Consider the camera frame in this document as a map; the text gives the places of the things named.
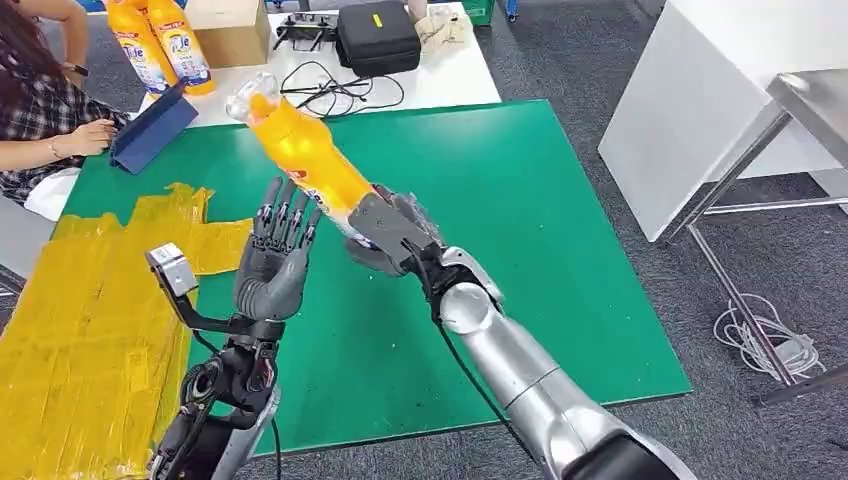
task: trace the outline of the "plastic bottle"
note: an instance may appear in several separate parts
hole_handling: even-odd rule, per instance
[[[348,216],[374,188],[333,144],[324,123],[298,111],[279,95],[273,75],[260,73],[227,99],[227,114],[245,122],[265,153],[300,189],[315,199],[346,236],[373,243],[348,223]]]
[[[147,13],[147,0],[124,0],[136,10],[141,10],[142,13]]]
[[[187,80],[186,93],[205,95],[213,92],[215,82],[209,64],[183,9],[174,0],[148,0],[147,17],[177,77]]]
[[[106,2],[106,11],[109,27],[144,88],[158,96],[175,85],[179,81],[177,75],[144,14],[119,0]]]

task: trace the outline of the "plaid shirt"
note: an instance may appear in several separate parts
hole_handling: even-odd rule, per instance
[[[23,87],[23,94],[17,99],[0,98],[0,140],[42,140],[71,133],[100,118],[114,121],[119,129],[127,123],[125,114],[93,100],[64,77],[37,74],[29,65],[18,62],[2,36],[0,75]],[[30,191],[45,177],[68,167],[80,167],[83,160],[73,156],[36,168],[0,170],[0,193],[23,205]]]

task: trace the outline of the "green mat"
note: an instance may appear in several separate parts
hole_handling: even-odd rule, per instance
[[[450,244],[469,250],[507,312],[592,398],[626,402],[690,391],[680,363],[546,101],[360,114],[328,122],[373,182],[414,192]],[[140,175],[85,163],[65,213],[114,212],[172,182],[205,186],[210,222],[252,216],[279,171],[241,126],[183,132]],[[354,264],[318,229],[301,311],[277,364],[282,445],[299,450],[495,419],[454,363],[413,276]],[[198,309],[233,311],[232,274],[202,278]],[[190,362],[208,357],[193,345]],[[270,431],[258,452],[273,451]]]

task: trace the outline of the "woman's hand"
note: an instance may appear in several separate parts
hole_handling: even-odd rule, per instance
[[[53,143],[61,158],[74,155],[99,155],[109,148],[118,130],[112,120],[95,120],[80,125],[73,133],[59,135]]]

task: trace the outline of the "bottle label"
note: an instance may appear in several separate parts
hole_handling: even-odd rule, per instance
[[[178,77],[185,78],[188,85],[206,83],[211,79],[209,65],[195,44],[194,36],[179,28],[183,25],[183,22],[174,22],[160,27],[162,45],[167,49]]]
[[[144,84],[144,88],[150,93],[161,95],[168,89],[168,81],[165,79],[165,72],[162,71],[162,66],[156,61],[156,58],[151,54],[150,49],[145,47],[136,38],[137,35],[119,35],[118,43],[130,59],[130,64],[135,69],[135,73]]]

